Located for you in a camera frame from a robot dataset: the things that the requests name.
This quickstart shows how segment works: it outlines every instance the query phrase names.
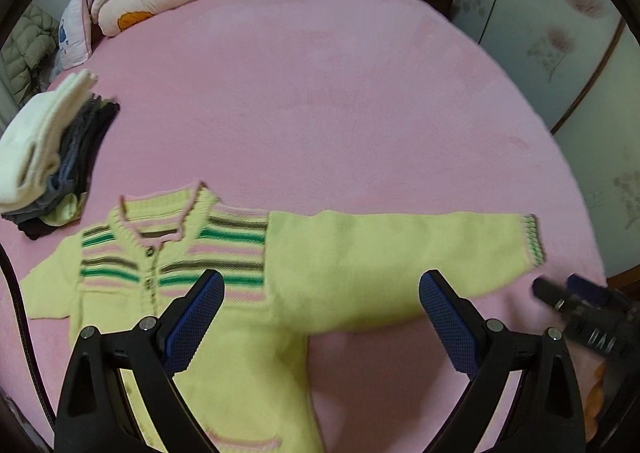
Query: orange flower print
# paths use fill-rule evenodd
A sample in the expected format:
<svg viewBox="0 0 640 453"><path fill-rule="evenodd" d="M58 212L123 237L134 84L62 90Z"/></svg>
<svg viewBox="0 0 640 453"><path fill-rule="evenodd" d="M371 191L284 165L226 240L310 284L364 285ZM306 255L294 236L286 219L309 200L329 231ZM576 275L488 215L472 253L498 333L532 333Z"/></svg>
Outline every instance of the orange flower print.
<svg viewBox="0 0 640 453"><path fill-rule="evenodd" d="M120 18L118 18L118 28L120 32L125 29L129 29L131 26L135 26L136 24L151 18L153 13L149 13L149 11L134 11L133 13L124 13Z"/></svg>

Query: folded clothes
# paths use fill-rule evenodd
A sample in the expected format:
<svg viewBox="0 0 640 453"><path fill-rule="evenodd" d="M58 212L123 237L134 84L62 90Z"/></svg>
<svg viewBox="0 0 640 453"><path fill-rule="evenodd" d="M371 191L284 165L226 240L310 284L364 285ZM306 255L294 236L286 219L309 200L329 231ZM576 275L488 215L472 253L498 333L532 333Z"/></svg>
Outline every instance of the folded clothes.
<svg viewBox="0 0 640 453"><path fill-rule="evenodd" d="M30 214L2 216L18 224L18 229L31 240L49 235L57 227L80 218L98 150L119 111L119 104L103 102L99 96L89 101L78 115L78 123L70 126L65 134L70 137L66 138L67 153L60 166L61 173L52 181L52 191L58 191L52 204L44 212L40 209Z"/></svg>
<svg viewBox="0 0 640 453"><path fill-rule="evenodd" d="M68 75L57 89L33 96L0 138L0 213L24 208L47 189L60 166L60 141L90 97L97 77Z"/></svg>
<svg viewBox="0 0 640 453"><path fill-rule="evenodd" d="M49 213L68 193L76 187L74 167L78 160L78 149L93 117L100 109L100 96L94 96L84 103L76 118L67 127L60 140L60 166L47 179L47 189L28 206L8 211L2 218L16 224Z"/></svg>

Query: green stripe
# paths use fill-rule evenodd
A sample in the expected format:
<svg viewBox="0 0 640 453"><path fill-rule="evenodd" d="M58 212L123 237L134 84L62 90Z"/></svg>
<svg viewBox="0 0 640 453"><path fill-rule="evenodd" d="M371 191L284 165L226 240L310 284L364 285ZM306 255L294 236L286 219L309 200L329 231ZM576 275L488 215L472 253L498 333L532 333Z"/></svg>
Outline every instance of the green stripe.
<svg viewBox="0 0 640 453"><path fill-rule="evenodd" d="M542 248L540 237L538 236L538 218L535 215L525 215L524 226L534 267L540 267L545 263L545 250Z"/></svg>
<svg viewBox="0 0 640 453"><path fill-rule="evenodd" d="M111 240L115 240L115 238L111 233L108 233L106 235L100 235L99 237L95 237L92 239L83 240L82 247L89 247L90 245L95 245L96 243L111 242Z"/></svg>
<svg viewBox="0 0 640 453"><path fill-rule="evenodd" d="M261 287L264 285L264 279L261 276L233 276L223 275L225 285L246 285L248 287ZM160 279L160 285L175 285L177 283L195 283L199 276L170 276Z"/></svg>
<svg viewBox="0 0 640 453"><path fill-rule="evenodd" d="M80 269L80 276L115 276L129 281L138 281L135 274L123 273L116 269Z"/></svg>
<svg viewBox="0 0 640 453"><path fill-rule="evenodd" d="M220 231L205 227L198 238L214 238L220 240L231 240L232 242L254 242L264 243L264 234L256 235L254 233L229 233L228 231Z"/></svg>

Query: knit sweater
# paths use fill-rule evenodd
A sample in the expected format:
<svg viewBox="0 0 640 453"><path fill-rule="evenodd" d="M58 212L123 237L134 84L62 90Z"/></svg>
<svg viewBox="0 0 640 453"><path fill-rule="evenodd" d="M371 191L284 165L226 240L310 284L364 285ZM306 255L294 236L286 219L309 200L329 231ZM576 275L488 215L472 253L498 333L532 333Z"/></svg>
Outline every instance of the knit sweater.
<svg viewBox="0 0 640 453"><path fill-rule="evenodd" d="M28 316L80 329L132 328L160 315L205 269L225 301L174 380L223 451L320 453L306 381L309 334L370 329L422 313L420 275L439 269L459 295L482 295L542 263L533 217L232 208L200 185L126 199L67 237L20 286ZM124 384L149 445L163 449L130 372Z"/></svg>

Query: pink bed sheet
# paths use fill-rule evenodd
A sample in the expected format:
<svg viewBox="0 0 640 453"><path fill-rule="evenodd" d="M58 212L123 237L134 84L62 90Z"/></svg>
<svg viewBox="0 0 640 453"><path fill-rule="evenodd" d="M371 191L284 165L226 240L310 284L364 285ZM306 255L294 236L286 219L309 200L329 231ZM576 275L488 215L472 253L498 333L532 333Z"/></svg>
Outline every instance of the pink bed sheet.
<svg viewBox="0 0 640 453"><path fill-rule="evenodd" d="M0 222L18 277L62 237L103 220L120 193L197 178L227 204L301 214L537 214L547 263L475 300L511 329L554 321L530 295L536 275L604 281L582 197L545 125L478 45L418 0L199 0L103 41L84 66L122 110L79 225L31 242ZM67 322L31 328L57 404ZM593 362L580 357L588 385ZM309 369L335 453L423 451L466 384L426 318L313 338ZM0 385L50 438L4 285Z"/></svg>

